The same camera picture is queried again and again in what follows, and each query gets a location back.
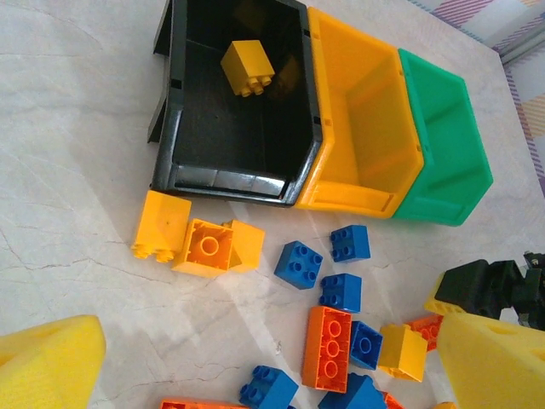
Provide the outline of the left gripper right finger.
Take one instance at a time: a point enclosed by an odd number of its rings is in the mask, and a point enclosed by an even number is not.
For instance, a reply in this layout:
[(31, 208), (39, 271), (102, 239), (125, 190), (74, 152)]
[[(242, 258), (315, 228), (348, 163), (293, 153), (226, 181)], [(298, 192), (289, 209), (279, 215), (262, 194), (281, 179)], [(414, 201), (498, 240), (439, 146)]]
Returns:
[(460, 408), (543, 408), (544, 332), (447, 314), (437, 350)]

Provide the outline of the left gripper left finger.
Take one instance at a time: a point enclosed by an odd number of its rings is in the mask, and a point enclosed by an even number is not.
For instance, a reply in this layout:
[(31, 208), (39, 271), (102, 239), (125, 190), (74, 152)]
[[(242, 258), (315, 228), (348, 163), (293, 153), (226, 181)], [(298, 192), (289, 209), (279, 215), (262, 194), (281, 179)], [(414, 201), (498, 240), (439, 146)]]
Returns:
[(1, 336), (1, 407), (87, 407), (105, 355), (106, 339), (94, 315)]

